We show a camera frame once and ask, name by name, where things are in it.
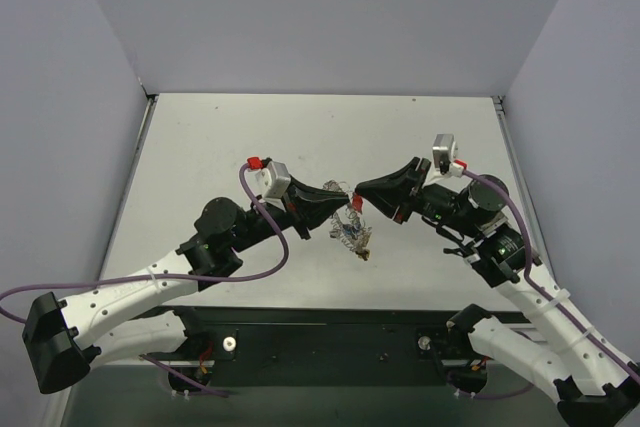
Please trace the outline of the large metal keyring band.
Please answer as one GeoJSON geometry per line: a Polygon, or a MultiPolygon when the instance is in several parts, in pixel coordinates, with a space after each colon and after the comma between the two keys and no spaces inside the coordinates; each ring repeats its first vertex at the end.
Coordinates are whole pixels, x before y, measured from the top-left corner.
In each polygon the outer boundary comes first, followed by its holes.
{"type": "Polygon", "coordinates": [[[330,219],[331,229],[329,236],[332,239],[339,240],[351,253],[354,253],[356,245],[366,245],[369,249],[369,242],[372,235],[372,228],[368,226],[362,217],[362,212],[356,212],[351,206],[351,198],[355,193],[350,186],[342,181],[328,180],[323,184],[323,189],[342,191],[348,195],[349,201],[343,207],[342,211],[336,211],[330,219]],[[343,231],[345,226],[349,226],[357,231],[357,237],[351,238],[343,231]]]}

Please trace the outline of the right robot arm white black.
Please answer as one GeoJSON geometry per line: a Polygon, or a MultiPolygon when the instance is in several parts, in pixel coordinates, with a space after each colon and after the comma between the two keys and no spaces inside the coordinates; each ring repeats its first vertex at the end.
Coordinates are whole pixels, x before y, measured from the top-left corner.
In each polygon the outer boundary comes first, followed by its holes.
{"type": "Polygon", "coordinates": [[[355,192],[398,224],[419,215],[543,339],[536,343],[471,304],[447,323],[464,347],[543,392],[569,426],[616,426],[638,407],[638,363],[606,341],[552,277],[499,179],[461,161],[433,166],[414,158],[355,192]]]}

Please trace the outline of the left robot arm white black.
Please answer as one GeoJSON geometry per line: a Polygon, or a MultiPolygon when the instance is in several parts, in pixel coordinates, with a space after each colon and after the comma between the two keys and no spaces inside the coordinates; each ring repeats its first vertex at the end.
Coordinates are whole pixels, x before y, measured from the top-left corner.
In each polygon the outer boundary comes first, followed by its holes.
{"type": "Polygon", "coordinates": [[[204,332],[174,312],[153,316],[151,310],[216,284],[275,274],[290,255],[285,230],[307,240],[349,202],[343,192],[290,177],[266,201],[247,195],[249,209],[226,197],[209,201],[191,238],[129,276],[72,285],[64,298],[55,287],[41,288],[22,331],[39,392],[62,391],[122,358],[172,352],[196,357],[204,332]]]}

